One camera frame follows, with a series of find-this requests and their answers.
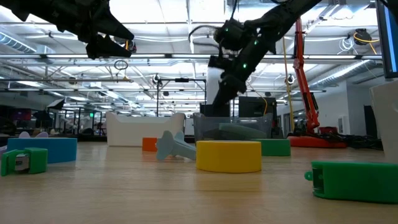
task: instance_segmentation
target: clear plastic bin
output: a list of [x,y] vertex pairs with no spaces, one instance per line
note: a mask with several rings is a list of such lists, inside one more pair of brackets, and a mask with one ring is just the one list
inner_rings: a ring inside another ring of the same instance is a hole
[[196,141],[270,139],[272,113],[259,118],[211,118],[194,113],[193,124]]

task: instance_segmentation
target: desk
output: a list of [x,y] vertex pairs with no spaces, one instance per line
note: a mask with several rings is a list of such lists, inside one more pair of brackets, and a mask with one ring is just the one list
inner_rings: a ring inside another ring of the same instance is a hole
[[0,223],[397,223],[398,205],[325,200],[304,179],[314,159],[384,160],[379,151],[294,149],[263,171],[217,174],[182,158],[81,142],[76,162],[0,178]]

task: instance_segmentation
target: red machine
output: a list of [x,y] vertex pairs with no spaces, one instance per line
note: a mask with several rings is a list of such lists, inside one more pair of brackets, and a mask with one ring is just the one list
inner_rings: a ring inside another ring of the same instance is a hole
[[307,116],[307,134],[308,136],[289,136],[290,145],[293,147],[324,147],[324,148],[346,148],[343,142],[329,142],[322,138],[313,137],[314,129],[319,127],[318,106],[315,97],[310,93],[307,78],[304,72],[304,32],[302,30],[301,19],[296,22],[295,33],[295,51],[294,51],[294,69],[297,76],[297,82],[300,87],[302,99]]

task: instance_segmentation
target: light blue plastic object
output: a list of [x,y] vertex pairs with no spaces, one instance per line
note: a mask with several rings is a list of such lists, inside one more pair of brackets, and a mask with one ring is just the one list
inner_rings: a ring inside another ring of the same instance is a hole
[[178,132],[173,138],[170,131],[164,131],[156,143],[156,159],[164,160],[168,155],[182,156],[191,160],[197,158],[197,149],[184,141],[184,133]]
[[49,164],[76,160],[75,138],[12,138],[8,139],[7,152],[32,147],[47,149]]

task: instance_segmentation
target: yellow tape roll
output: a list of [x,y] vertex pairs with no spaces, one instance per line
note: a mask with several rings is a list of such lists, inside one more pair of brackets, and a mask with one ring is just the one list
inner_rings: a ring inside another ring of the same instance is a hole
[[198,141],[197,168],[211,172],[247,173],[261,170],[261,143]]

